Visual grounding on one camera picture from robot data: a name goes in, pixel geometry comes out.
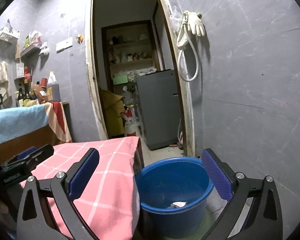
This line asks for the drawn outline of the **left hand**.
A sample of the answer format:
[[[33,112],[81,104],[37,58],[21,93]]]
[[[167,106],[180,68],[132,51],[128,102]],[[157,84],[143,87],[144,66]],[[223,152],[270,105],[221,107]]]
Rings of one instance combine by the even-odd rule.
[[[8,207],[0,201],[0,224],[7,228],[7,214],[8,214]]]

